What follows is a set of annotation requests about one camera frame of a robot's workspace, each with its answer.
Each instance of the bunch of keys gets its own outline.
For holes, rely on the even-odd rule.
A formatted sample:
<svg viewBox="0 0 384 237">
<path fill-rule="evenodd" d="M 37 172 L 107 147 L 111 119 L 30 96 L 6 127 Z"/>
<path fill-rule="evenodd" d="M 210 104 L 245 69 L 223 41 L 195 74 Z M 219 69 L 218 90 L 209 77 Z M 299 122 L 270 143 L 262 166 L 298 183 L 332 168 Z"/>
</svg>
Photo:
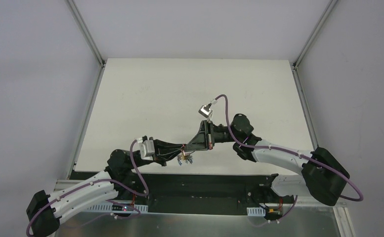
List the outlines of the bunch of keys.
<svg viewBox="0 0 384 237">
<path fill-rule="evenodd" d="M 185 153 L 184 150 L 181 150 L 181 153 L 177 156 L 177 161 L 179 162 L 179 165 L 182 165 L 181 161 L 185 161 L 186 164 L 193 163 L 193 156 L 192 153 Z"/>
</svg>

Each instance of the white table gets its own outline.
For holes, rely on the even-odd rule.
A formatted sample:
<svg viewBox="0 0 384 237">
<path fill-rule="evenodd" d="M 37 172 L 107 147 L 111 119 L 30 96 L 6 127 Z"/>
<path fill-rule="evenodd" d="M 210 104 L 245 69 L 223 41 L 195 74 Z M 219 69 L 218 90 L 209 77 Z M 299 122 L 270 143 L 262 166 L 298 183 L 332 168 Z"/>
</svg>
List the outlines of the white table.
<svg viewBox="0 0 384 237">
<path fill-rule="evenodd" d="M 76 171 L 100 171 L 115 149 L 147 135 L 171 143 L 195 136 L 201 105 L 219 94 L 229 99 L 229 116 L 245 114 L 253 134 L 272 143 L 312 150 L 297 88 L 288 61 L 224 59 L 108 59 Z M 225 103 L 212 107 L 215 124 L 224 124 Z M 239 158 L 233 143 L 195 152 L 193 164 L 174 159 L 166 167 L 150 164 L 141 172 L 174 174 L 293 174 Z"/>
</svg>

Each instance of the white vent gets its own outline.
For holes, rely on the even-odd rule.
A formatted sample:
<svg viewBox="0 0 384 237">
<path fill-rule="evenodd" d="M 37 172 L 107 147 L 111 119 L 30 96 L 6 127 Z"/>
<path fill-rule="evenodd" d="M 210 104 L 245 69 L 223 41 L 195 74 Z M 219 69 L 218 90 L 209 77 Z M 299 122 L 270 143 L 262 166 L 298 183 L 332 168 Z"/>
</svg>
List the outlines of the white vent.
<svg viewBox="0 0 384 237">
<path fill-rule="evenodd" d="M 266 211 L 261 207 L 247 207 L 248 216 L 265 216 Z"/>
<path fill-rule="evenodd" d="M 113 204 L 110 202 L 102 202 L 100 204 L 97 204 L 97 205 L 94 205 L 94 206 L 87 208 L 85 210 L 85 212 L 99 212 L 99 213 L 100 212 L 101 213 L 113 212 L 113 213 L 126 213 L 126 214 L 133 213 L 133 212 L 136 213 L 136 211 L 132 211 L 132 210 L 126 210 L 126 211 L 112 210 L 112 206 L 113 206 Z M 148 206 L 147 205 L 134 205 L 134 206 L 141 213 L 147 213 L 148 212 Z"/>
</svg>

